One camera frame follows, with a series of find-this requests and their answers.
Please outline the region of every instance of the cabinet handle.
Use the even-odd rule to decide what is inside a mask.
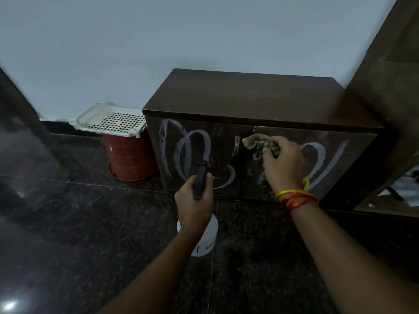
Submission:
[[[238,148],[240,146],[241,137],[234,137],[234,152],[231,154],[232,158],[235,158],[238,154]]]

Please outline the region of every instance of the plastic crate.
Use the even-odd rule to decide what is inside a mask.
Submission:
[[[147,125],[141,109],[116,107],[106,102],[98,102],[70,124],[77,130],[137,138]]]

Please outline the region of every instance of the cleaning cloth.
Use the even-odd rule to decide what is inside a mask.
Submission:
[[[265,134],[254,134],[253,136],[243,138],[242,141],[247,149],[250,150],[256,148],[256,152],[253,154],[254,160],[259,160],[262,158],[263,148],[269,148],[272,151],[274,158],[278,158],[281,153],[281,148],[278,143],[273,141],[270,136]],[[265,178],[265,174],[262,176],[261,187],[266,195],[272,198],[275,197],[274,192],[272,191]]]

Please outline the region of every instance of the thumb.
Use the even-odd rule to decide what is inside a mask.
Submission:
[[[272,151],[269,148],[263,148],[262,158],[263,158],[263,163],[268,164],[268,165],[269,163],[272,163],[273,160],[275,160],[274,156],[272,155]]]
[[[214,190],[214,179],[211,173],[207,173],[207,176],[205,177],[205,189],[202,194],[202,197],[212,198],[214,196],[213,190]]]

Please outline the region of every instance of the white container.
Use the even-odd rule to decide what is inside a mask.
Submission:
[[[70,124],[77,130],[137,138],[146,126],[141,109],[116,107],[110,102],[98,102]]]
[[[178,232],[181,230],[181,223],[178,220]],[[211,220],[208,223],[207,229],[204,231],[200,241],[192,252],[192,257],[202,257],[209,253],[215,245],[215,238],[218,232],[217,217],[212,214]]]

